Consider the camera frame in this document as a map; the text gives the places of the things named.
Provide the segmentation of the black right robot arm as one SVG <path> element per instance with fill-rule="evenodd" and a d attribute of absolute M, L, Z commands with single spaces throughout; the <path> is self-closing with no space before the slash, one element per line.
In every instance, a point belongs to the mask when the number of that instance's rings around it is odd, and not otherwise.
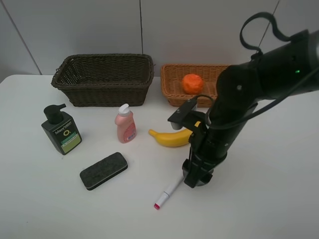
<path fill-rule="evenodd" d="M 206 113 L 195 110 L 197 97 L 193 97 L 169 118 L 171 124 L 192 131 L 189 158 L 182 165 L 187 186 L 211 180 L 248 120 L 289 96 L 318 90 L 318 32 L 305 30 L 282 40 L 284 46 L 227 67 L 218 77 L 217 98 Z"/>

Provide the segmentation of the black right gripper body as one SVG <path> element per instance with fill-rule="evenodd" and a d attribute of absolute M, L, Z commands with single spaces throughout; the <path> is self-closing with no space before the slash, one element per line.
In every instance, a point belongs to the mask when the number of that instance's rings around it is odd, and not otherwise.
<path fill-rule="evenodd" d="M 199 124 L 194 128 L 189 142 L 189 157 L 182 165 L 184 183 L 189 187 L 203 186 L 211 180 L 214 168 L 227 156 L 225 131 L 208 129 L 205 124 Z"/>

